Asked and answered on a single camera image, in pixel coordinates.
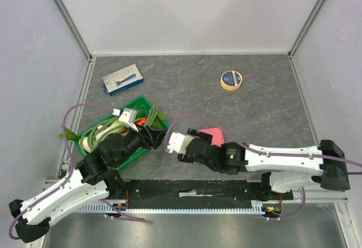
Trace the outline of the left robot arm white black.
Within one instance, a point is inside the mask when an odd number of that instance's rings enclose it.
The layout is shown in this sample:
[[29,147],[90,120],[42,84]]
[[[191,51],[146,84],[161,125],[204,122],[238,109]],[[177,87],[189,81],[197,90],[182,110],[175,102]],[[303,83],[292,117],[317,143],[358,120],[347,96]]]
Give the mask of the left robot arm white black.
[[138,149],[157,149],[165,129],[138,125],[123,136],[105,137],[75,168],[50,188],[28,200],[15,199],[9,204],[14,222],[9,228],[13,240],[33,242],[61,219],[93,201],[118,199],[124,193],[124,182],[117,168]]

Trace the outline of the pink paper box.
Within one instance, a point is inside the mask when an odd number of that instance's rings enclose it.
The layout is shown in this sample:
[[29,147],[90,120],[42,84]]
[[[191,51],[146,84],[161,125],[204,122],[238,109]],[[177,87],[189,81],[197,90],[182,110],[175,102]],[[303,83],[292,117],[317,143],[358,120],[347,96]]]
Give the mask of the pink paper box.
[[212,136],[212,145],[221,146],[225,143],[223,132],[220,128],[206,128],[200,129],[200,131]]

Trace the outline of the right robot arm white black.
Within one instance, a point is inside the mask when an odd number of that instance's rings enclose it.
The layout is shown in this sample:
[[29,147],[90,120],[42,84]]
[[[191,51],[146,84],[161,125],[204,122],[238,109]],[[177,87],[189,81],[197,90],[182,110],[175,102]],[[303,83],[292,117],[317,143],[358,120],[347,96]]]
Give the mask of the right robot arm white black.
[[300,148],[236,142],[217,146],[212,144],[211,135],[190,129],[186,134],[172,133],[167,151],[177,153],[181,162],[199,163],[227,175],[263,171],[259,192],[265,199],[313,184],[332,191],[350,189],[344,152],[332,140]]

